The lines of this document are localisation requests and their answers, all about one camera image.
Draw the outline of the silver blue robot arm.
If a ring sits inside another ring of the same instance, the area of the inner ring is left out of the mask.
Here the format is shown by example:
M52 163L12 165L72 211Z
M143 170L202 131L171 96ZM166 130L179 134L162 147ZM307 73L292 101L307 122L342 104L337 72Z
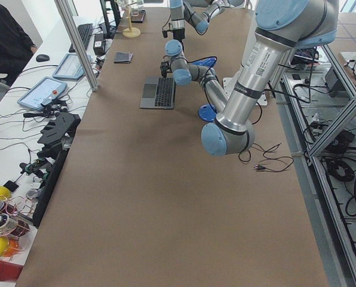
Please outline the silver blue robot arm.
M294 48L309 48L334 41L338 1L259 1L256 7L256 42L235 84L226 93L212 68L186 60L183 45L172 39L165 54L179 86L200 84L217 113L201 131L201 142L211 155L238 154L249 149L254 131L248 119L283 55Z

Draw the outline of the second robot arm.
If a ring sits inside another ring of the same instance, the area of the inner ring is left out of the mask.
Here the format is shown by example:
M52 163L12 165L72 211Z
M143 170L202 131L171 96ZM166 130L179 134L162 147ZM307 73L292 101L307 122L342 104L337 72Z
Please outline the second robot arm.
M170 16L162 27L162 35L168 37L173 34L173 39L180 42L185 38L185 23L191 25L197 34L206 33L212 18L224 12L226 8L241 8L245 1L205 1L207 4L203 12L193 9L193 1L169 1Z

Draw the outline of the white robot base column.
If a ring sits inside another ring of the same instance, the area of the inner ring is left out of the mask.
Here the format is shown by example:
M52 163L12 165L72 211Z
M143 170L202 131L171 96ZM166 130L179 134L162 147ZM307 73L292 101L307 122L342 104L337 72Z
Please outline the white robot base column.
M256 28L257 28L256 16L253 15L251 24L250 24L250 28L249 28L249 32L248 32L248 36L247 36L247 40L246 40L245 47L244 47L243 56L242 56L241 63L240 63L240 68L234 74L234 76L228 77L228 78L225 77L222 80L223 89L226 92L227 97L229 97L234 90L238 91L242 94L247 94L250 91L250 89L246 86L246 84L241 82L241 74L242 74L243 70L245 70L245 68L248 68L248 66L249 66L248 60L249 60L250 54L254 48L254 45L256 43L256 37L255 37Z

